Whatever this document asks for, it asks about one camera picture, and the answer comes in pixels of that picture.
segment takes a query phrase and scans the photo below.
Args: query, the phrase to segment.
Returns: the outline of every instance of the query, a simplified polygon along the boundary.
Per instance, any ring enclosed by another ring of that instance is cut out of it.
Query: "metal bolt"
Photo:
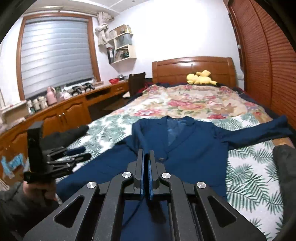
[[[161,177],[164,179],[169,179],[170,178],[170,174],[167,172],[164,172],[163,174],[161,174]]]
[[[122,174],[122,176],[123,176],[124,178],[129,178],[129,177],[131,177],[131,173],[130,173],[130,172],[124,172],[124,173]]]
[[[89,182],[87,185],[86,185],[89,189],[93,189],[96,187],[96,183],[95,182]]]
[[[206,187],[206,184],[205,184],[204,182],[198,182],[198,183],[196,184],[196,186],[197,186],[198,188],[205,188],[205,187]]]

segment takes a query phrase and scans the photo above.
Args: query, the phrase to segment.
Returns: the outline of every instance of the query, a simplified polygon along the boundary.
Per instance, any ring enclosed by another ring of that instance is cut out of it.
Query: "yellow plush toy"
[[[196,72],[196,74],[189,74],[187,75],[187,83],[192,85],[198,85],[198,84],[212,84],[212,85],[217,85],[216,81],[212,81],[209,75],[211,74],[210,71],[204,70],[203,72]]]

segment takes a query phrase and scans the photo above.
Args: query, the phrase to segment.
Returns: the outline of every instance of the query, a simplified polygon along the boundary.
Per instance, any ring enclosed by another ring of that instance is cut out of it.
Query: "leaf-patterned sheet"
[[[69,148],[83,145],[93,159],[130,135],[132,124],[140,118],[157,117],[107,115],[89,124],[87,135]],[[229,119],[197,120],[211,121],[230,131],[259,124],[251,113]],[[272,141],[266,141],[229,151],[226,173],[228,203],[258,227],[268,240],[273,239],[281,230],[283,213],[278,175],[272,159],[273,148]],[[74,170],[87,162],[79,163]]]

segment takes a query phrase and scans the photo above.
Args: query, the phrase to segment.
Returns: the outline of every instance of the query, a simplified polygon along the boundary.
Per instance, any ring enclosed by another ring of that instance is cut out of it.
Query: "wooden cabinet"
[[[64,105],[62,111],[65,130],[77,128],[91,122],[89,111],[83,100]]]
[[[64,131],[62,115],[59,110],[59,108],[54,109],[52,111],[46,112],[44,115],[41,115],[40,117],[35,119],[35,121],[44,121],[43,137],[57,131]]]
[[[44,121],[43,137],[53,132],[63,132],[71,128],[77,128],[91,122],[88,106],[119,95],[128,91],[128,83],[123,82],[112,86],[106,86],[88,93],[81,94],[69,100],[57,103],[42,110],[26,121],[11,128],[0,135],[0,159],[5,156],[6,161],[11,161],[16,155],[22,153],[25,162],[28,157],[27,129],[35,121]],[[3,177],[3,167],[0,164],[0,178],[8,185],[12,185],[23,178],[23,167],[13,171],[15,177]]]

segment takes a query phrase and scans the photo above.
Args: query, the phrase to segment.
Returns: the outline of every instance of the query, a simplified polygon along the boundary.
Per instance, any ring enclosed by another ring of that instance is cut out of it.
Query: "wooden wardrobe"
[[[227,4],[239,47],[246,92],[296,129],[296,53],[273,18],[255,0]]]

